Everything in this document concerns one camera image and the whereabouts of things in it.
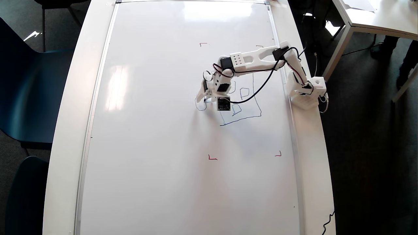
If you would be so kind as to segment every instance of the red wire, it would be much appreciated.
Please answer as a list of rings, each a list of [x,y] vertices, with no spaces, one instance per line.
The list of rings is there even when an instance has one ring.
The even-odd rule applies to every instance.
[[[289,64],[289,62],[287,63],[288,64],[288,66],[293,70],[293,71],[295,71],[295,73],[299,76],[299,79],[301,80],[301,82],[303,83],[303,80],[302,80],[302,76],[298,73],[298,71],[296,71],[296,69],[294,69],[290,64]]]
[[[218,67],[218,68],[220,68],[220,69],[222,69],[221,68],[221,66],[219,66],[219,65],[217,65],[217,64],[215,64],[215,63],[213,63],[213,68],[215,69],[215,71],[217,72],[217,73],[219,73],[220,75],[224,75],[225,77],[228,77],[228,78],[233,78],[234,77],[234,71],[232,71],[232,76],[227,76],[227,75],[225,75],[225,74],[223,74],[221,71],[219,71],[216,67]]]

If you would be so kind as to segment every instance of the whiteboard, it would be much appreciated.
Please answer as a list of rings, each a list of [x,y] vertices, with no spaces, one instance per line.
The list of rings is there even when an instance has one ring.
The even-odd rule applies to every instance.
[[[202,72],[221,55],[275,45],[269,14],[250,2],[115,5],[86,138],[77,233],[300,233],[280,73],[231,111],[195,102]],[[231,100],[252,95],[268,74],[234,78]]]

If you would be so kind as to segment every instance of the black cable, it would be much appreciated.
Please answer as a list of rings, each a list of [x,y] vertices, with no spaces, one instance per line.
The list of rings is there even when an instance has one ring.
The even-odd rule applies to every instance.
[[[232,104],[242,104],[242,103],[244,103],[244,102],[247,102],[248,100],[250,100],[250,99],[252,99],[263,87],[264,87],[264,85],[267,83],[267,81],[270,79],[270,77],[271,77],[271,75],[273,74],[273,72],[275,71],[275,68],[276,68],[276,66],[277,66],[277,64],[279,63],[279,61],[280,60],[278,60],[278,61],[276,61],[276,64],[274,64],[274,66],[273,66],[273,68],[271,69],[271,73],[270,73],[270,75],[267,77],[267,79],[265,80],[265,82],[263,83],[263,85],[261,85],[261,87],[256,91],[256,92],[254,92],[254,94],[251,96],[251,97],[249,97],[248,99],[246,99],[246,100],[243,100],[243,101],[230,101],[230,100],[228,100],[228,99],[225,99],[225,100],[228,100],[229,101],[229,103],[232,103]]]
[[[303,49],[303,51],[298,55],[298,58],[305,52],[307,47],[308,47],[308,45],[306,45],[305,48]]]
[[[357,50],[357,51],[348,52],[348,53],[342,54],[341,56],[346,56],[346,55],[349,55],[349,54],[351,54],[351,53],[355,53],[355,52],[359,52],[359,51],[364,51],[364,50],[367,50],[367,49],[373,48],[373,47],[375,47],[375,46],[378,46],[378,45],[380,45],[380,44],[382,44],[382,43],[383,43],[383,42],[379,42],[379,43],[378,43],[378,44],[376,44],[376,45],[369,46],[369,47],[366,47],[366,48],[363,48],[363,49],[360,49],[360,50]]]
[[[312,38],[312,45],[314,47],[313,51],[316,52],[321,57],[331,58],[331,56],[328,56],[324,53],[321,43],[317,42],[316,39],[315,39],[315,33],[314,33],[315,7],[316,7],[316,1],[313,1],[313,4],[312,4],[312,19],[311,19],[311,38]],[[321,64],[322,64],[322,62],[321,62],[321,60],[319,60],[319,65],[320,65],[320,70],[319,71],[322,70]]]
[[[298,51],[298,49],[297,49],[296,47],[294,47],[294,46],[292,46],[292,47],[288,48],[285,52],[283,52],[283,55],[284,55],[284,54],[286,54],[286,52],[290,51],[291,49],[295,49],[295,50],[296,50],[296,55],[297,55],[298,59],[299,59],[299,60],[301,60],[301,59],[300,59],[300,57],[299,57],[299,55],[300,55],[300,54],[299,54],[299,51]]]
[[[299,53],[299,51],[298,51],[298,49],[296,48],[296,47],[290,47],[290,48],[287,48],[284,52],[283,52],[283,54],[281,55],[281,56],[283,56],[284,54],[286,54],[286,52],[288,52],[288,51],[290,51],[291,49],[295,49],[296,50],[296,55],[297,55],[297,57],[298,57],[298,59],[300,60],[300,57],[299,57],[299,55],[298,55],[298,53]],[[235,71],[235,69],[232,69],[233,70],[233,72],[234,73],[236,73],[236,74],[242,74],[242,73],[251,73],[251,72],[263,72],[263,71],[270,71],[271,69],[260,69],[260,70],[247,70],[247,71],[241,71],[241,72],[237,72],[237,71]]]
[[[375,36],[373,37],[373,42],[372,42],[371,46],[373,46],[376,43],[376,36],[377,36],[377,34],[375,34]]]
[[[333,212],[332,212],[332,214],[331,214],[331,215],[329,215],[329,221],[328,221],[328,222],[326,222],[326,223],[323,225],[323,227],[324,227],[324,232],[322,233],[322,235],[324,235],[324,234],[325,234],[325,231],[326,231],[326,227],[325,227],[325,226],[331,222],[331,216],[334,216],[334,213],[335,213],[335,211],[333,211]]]
[[[303,27],[303,20],[305,19],[306,14],[308,13],[309,9],[306,9],[305,14],[302,16],[302,21],[301,21],[301,25]]]
[[[223,75],[223,76],[228,77],[228,78],[233,78],[233,77],[235,76],[235,72],[234,72],[234,70],[232,70],[232,75],[231,75],[231,76],[228,76],[228,75],[223,74],[221,71],[219,71],[219,70],[216,68],[216,67],[218,67],[219,69],[222,69],[222,67],[221,67],[220,65],[217,65],[217,64],[213,63],[213,64],[212,64],[212,66],[213,66],[213,68],[215,69],[215,71],[216,71],[217,73],[219,73],[220,75]]]
[[[314,85],[312,85],[312,82],[308,81],[311,84],[312,90],[311,93],[309,95],[311,95],[314,92]]]
[[[212,79],[213,78],[211,78],[210,80],[206,80],[206,78],[205,78],[205,72],[208,72],[208,74],[210,74],[210,75],[212,75],[208,70],[205,70],[205,71],[203,71],[203,79],[205,80],[205,81],[207,81],[207,82],[210,82],[210,81],[212,81]]]

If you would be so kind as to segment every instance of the table leg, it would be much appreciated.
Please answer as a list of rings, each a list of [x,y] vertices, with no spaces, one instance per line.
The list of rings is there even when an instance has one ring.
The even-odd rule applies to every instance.
[[[396,95],[393,97],[392,102],[398,101],[398,99],[403,95],[403,93],[409,88],[412,84],[412,81],[417,77],[418,73],[418,66],[415,66],[414,71],[412,71],[411,75],[409,76],[408,80],[406,80],[405,84],[399,89]]]
[[[334,40],[334,39],[338,36],[338,34],[341,32],[342,28],[344,28],[344,26],[341,26],[341,27],[337,30],[337,32],[334,34],[334,36],[332,36],[332,39],[331,39],[331,40]]]
[[[43,49],[43,52],[45,52],[45,50],[46,50],[45,37],[46,37],[46,34],[45,34],[45,9],[42,7],[42,39],[43,39],[42,49]]]
[[[337,65],[339,59],[341,58],[341,55],[344,52],[344,49],[347,46],[348,42],[350,41],[350,38],[352,35],[353,35],[353,29],[349,24],[347,24],[345,26],[345,30],[341,36],[341,39],[338,42],[337,48],[335,48],[335,51],[332,54],[332,57],[329,60],[328,65],[326,66],[326,69],[324,71],[323,77],[325,81],[329,80],[329,77],[334,71],[335,66]]]

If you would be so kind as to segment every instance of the paper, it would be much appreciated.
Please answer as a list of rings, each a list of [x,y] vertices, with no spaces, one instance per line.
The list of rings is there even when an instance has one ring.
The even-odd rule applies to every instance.
[[[376,9],[370,4],[368,0],[342,0],[346,5],[350,8],[360,9],[360,10],[367,10],[371,12],[375,12]]]

